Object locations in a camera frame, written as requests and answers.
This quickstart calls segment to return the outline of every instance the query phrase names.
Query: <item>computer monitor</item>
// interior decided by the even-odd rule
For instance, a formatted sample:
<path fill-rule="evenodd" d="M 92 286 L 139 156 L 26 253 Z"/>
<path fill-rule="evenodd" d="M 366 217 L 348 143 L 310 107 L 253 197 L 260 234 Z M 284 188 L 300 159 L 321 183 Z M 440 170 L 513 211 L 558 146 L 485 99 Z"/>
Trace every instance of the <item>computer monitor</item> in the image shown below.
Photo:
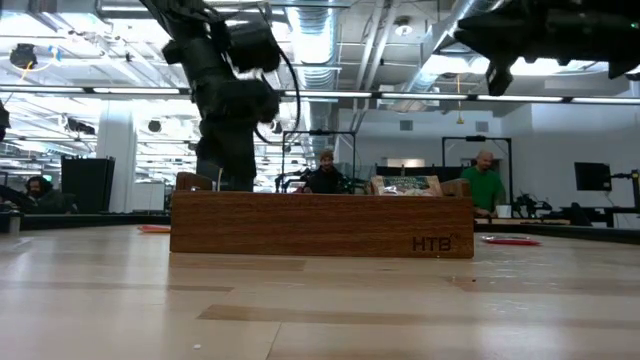
<path fill-rule="evenodd" d="M 578 191 L 611 191 L 611 169 L 608 164 L 575 163 Z"/>

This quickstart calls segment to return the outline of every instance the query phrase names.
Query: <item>man in green shirt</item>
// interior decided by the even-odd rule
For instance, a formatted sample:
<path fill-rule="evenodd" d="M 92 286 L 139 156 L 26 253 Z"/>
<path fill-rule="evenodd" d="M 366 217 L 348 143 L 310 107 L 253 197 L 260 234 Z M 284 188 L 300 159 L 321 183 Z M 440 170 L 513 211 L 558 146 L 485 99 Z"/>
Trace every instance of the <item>man in green shirt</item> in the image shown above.
<path fill-rule="evenodd" d="M 505 191 L 500 176 L 493 170 L 493 154 L 482 150 L 476 157 L 476 166 L 465 169 L 462 178 L 471 184 L 471 196 L 477 216 L 495 217 L 496 205 L 504 202 Z"/>

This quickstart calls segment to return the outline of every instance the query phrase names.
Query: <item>person sitting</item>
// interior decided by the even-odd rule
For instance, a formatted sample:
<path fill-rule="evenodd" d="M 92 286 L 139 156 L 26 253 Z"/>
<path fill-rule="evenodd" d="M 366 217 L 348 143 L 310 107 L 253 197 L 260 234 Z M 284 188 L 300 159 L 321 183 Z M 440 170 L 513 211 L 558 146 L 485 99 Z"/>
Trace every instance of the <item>person sitting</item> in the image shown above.
<path fill-rule="evenodd" d="M 492 165 L 493 154 L 482 150 L 476 157 L 476 165 L 465 169 L 461 175 L 471 185 L 473 206 L 479 217 L 496 217 L 496 206 L 504 202 L 504 186 L 500 176 L 491 170 Z"/>
<path fill-rule="evenodd" d="M 32 212 L 36 214 L 71 214 L 77 212 L 75 205 L 64 194 L 53 188 L 53 184 L 42 176 L 27 181 L 27 195 L 35 200 Z"/>
<path fill-rule="evenodd" d="M 304 193 L 340 194 L 344 177 L 333 166 L 333 151 L 325 150 L 320 154 L 320 167 L 309 174 L 304 185 Z"/>

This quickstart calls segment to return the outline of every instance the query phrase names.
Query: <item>table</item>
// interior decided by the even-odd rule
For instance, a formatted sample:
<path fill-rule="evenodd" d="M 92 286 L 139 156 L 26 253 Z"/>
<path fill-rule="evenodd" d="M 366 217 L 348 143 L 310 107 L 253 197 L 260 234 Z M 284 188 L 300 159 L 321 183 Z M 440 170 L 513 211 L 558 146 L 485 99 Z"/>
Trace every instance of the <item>table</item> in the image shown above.
<path fill-rule="evenodd" d="M 601 207 L 601 206 L 587 206 L 581 207 L 584 211 L 585 215 L 592 223 L 605 223 L 608 228 L 615 227 L 615 217 L 616 214 L 638 214 L 640 216 L 640 212 L 635 207 Z M 565 213 L 571 211 L 569 207 L 560 208 Z"/>
<path fill-rule="evenodd" d="M 447 260 L 170 254 L 168 235 L 134 226 L 25 232 L 0 238 L 0 348 L 12 360 L 640 358 L 640 247 L 536 239 Z"/>

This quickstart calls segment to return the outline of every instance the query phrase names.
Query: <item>ductwork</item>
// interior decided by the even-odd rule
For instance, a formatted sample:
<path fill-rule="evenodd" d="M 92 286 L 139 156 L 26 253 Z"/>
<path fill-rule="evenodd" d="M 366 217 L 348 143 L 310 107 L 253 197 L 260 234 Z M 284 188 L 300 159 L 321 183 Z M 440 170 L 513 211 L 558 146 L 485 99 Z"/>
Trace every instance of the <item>ductwork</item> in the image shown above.
<path fill-rule="evenodd" d="M 451 14 L 439 23 L 429 26 L 429 30 L 422 43 L 424 63 L 422 68 L 407 82 L 402 91 L 410 93 L 424 93 L 438 79 L 438 74 L 429 72 L 427 61 L 434 51 L 442 44 L 447 35 L 453 36 L 458 27 L 458 20 L 469 16 L 491 11 L 502 4 L 504 0 L 457 0 L 451 9 Z M 413 100 L 397 101 L 390 108 L 394 111 L 406 112 L 410 110 L 424 110 L 426 105 Z"/>
<path fill-rule="evenodd" d="M 337 11 L 323 7 L 300 7 L 287 8 L 286 14 L 293 30 L 292 45 L 296 62 L 313 65 L 334 64 Z M 336 88 L 336 73 L 332 69 L 301 68 L 298 69 L 298 82 L 306 90 L 333 90 Z M 331 116 L 336 115 L 335 104 L 310 102 L 308 105 L 308 111 L 302 113 L 307 130 L 330 130 Z M 311 137 L 310 140 L 314 154 L 322 152 L 326 147 L 326 139 Z"/>

